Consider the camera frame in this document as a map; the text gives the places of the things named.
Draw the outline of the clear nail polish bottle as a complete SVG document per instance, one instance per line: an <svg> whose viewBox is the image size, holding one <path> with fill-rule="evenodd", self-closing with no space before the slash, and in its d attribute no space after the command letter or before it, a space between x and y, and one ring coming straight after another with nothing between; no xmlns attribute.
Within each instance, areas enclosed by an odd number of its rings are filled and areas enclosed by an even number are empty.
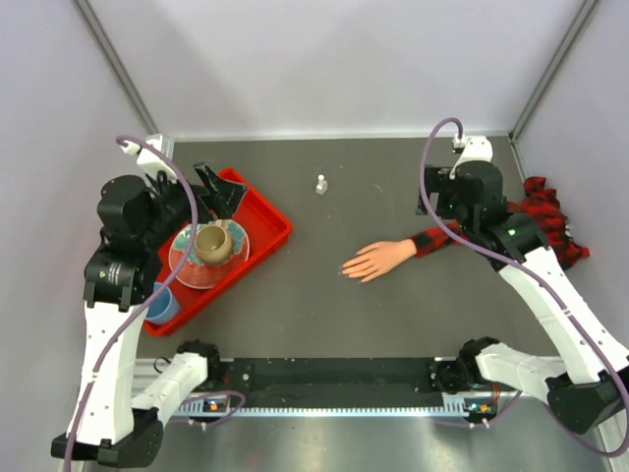
<svg viewBox="0 0 629 472"><path fill-rule="evenodd" d="M324 195L325 192L327 191L327 188L328 188L328 184L327 184L327 181L325 180L324 175L323 174L319 174L317 176L317 182L316 182L316 185L315 185L315 192L318 195Z"/></svg>

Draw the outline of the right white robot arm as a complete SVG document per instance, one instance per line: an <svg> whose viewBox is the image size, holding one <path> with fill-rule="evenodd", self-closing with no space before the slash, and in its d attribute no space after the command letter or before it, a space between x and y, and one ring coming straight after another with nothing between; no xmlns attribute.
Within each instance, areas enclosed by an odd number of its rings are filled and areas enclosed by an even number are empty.
<svg viewBox="0 0 629 472"><path fill-rule="evenodd" d="M530 355L484 337L461 349L459 378L472 389L489 382L514 387L583 435L628 407L628 349L569 281L540 227L508 210L502 183L488 160L424 165L417 212L461 225L459 243L483 255L524 300L558 355Z"/></svg>

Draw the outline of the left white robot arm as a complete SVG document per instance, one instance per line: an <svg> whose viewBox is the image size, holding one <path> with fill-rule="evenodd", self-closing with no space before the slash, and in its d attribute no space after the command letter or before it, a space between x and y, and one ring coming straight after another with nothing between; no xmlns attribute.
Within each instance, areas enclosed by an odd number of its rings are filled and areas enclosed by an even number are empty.
<svg viewBox="0 0 629 472"><path fill-rule="evenodd" d="M137 347L148 308L173 281L154 285L162 269L161 247L187 223L235 214L248 188L208 165L201 182L160 170L155 176L124 175L100 191L100 244L84 271L86 349L75 413L55 438L51 454L67 470L75 461L130 469L150 465L164 427L196 389L224 384L227 367L213 344L180 345L166 369L133 395Z"/></svg>

